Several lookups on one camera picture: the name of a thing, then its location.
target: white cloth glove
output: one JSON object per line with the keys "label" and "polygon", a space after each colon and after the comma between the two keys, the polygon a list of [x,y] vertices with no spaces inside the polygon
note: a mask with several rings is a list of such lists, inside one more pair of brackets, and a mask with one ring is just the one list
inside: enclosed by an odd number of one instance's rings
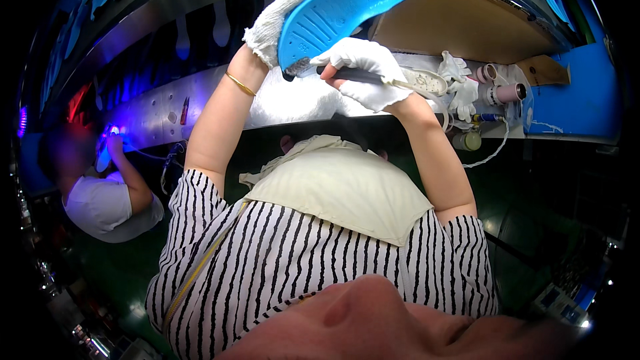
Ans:
{"label": "white cloth glove", "polygon": [[438,74],[444,78],[444,81],[450,82],[453,78],[455,81],[464,82],[465,75],[471,75],[471,70],[466,68],[466,61],[453,57],[448,50],[442,52],[442,58],[438,66]]}
{"label": "white cloth glove", "polygon": [[[379,74],[386,79],[406,82],[404,74],[389,49],[377,42],[352,37],[342,38],[331,49],[311,59],[313,66],[331,63],[340,69],[343,66],[360,68]],[[338,89],[341,94],[356,100],[365,108],[379,112],[396,101],[404,100],[411,93],[408,89],[391,85],[376,85],[364,82],[346,81]]]}
{"label": "white cloth glove", "polygon": [[449,104],[450,110],[458,111],[460,120],[471,122],[471,115],[476,113],[474,102],[478,99],[478,83],[471,78],[466,78],[464,82],[453,81],[447,92],[455,92],[453,100]]}
{"label": "white cloth glove", "polygon": [[242,40],[269,69],[278,66],[278,39],[284,17],[303,0],[275,0],[258,16],[251,28],[244,29]]}

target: black and white striped blouse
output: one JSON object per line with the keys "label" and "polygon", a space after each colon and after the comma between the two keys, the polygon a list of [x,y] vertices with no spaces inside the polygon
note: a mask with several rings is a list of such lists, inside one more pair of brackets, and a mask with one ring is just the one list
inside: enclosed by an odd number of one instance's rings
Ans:
{"label": "black and white striped blouse", "polygon": [[[188,170],[170,208],[160,271],[145,303],[158,332],[187,269],[239,206],[222,200],[206,175]],[[430,210],[398,248],[290,208],[251,202],[185,293],[169,342],[181,359],[212,358],[274,313],[363,274],[385,276],[405,301],[450,314],[497,312],[482,223],[474,217],[461,215],[443,228]]]}

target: person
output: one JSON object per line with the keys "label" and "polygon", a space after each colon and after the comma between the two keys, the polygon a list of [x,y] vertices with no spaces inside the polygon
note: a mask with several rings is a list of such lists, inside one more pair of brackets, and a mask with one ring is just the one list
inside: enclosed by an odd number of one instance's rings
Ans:
{"label": "person", "polygon": [[342,66],[402,78],[377,43],[345,38],[311,64],[326,65],[321,78],[345,96],[400,120],[428,200],[395,166],[327,135],[244,174],[250,193],[224,200],[253,93],[278,65],[282,20],[300,1],[265,8],[197,120],[148,285],[153,327],[181,359],[560,354],[570,328],[496,316],[474,195],[428,103],[332,78]]}
{"label": "person", "polygon": [[106,178],[85,176],[96,156],[95,136],[80,124],[66,123],[44,132],[38,165],[60,189],[69,219],[92,237],[117,244],[153,228],[164,207],[124,156],[122,137],[108,137],[107,150],[118,171]]}

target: bracelet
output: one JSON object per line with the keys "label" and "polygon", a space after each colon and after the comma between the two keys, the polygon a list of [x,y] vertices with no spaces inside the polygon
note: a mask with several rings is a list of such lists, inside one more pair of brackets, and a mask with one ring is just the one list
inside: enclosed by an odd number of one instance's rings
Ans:
{"label": "bracelet", "polygon": [[229,74],[229,72],[228,72],[228,71],[225,71],[225,74],[226,74],[229,78],[231,78],[231,81],[235,82],[235,83],[236,83],[236,85],[238,85],[238,87],[239,87],[240,89],[242,89],[244,93],[246,93],[246,94],[247,94],[247,95],[249,95],[249,96],[255,96],[255,93],[253,93],[253,91],[252,91],[251,89],[247,88],[247,87],[246,87],[242,82],[238,81],[238,80],[236,79],[236,77],[235,77],[235,76],[233,76],[233,75]]}

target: tool handle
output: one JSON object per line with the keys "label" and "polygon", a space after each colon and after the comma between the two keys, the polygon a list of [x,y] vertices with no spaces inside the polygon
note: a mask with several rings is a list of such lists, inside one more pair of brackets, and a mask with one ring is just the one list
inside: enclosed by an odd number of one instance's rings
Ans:
{"label": "tool handle", "polygon": [[[316,68],[316,73],[318,75],[322,74],[324,71],[324,66],[320,66]],[[370,73],[369,71],[365,71],[362,68],[348,68],[343,67],[336,71],[333,78],[337,80],[349,80],[356,82],[367,82],[369,84],[382,85],[382,76],[375,73]]]}

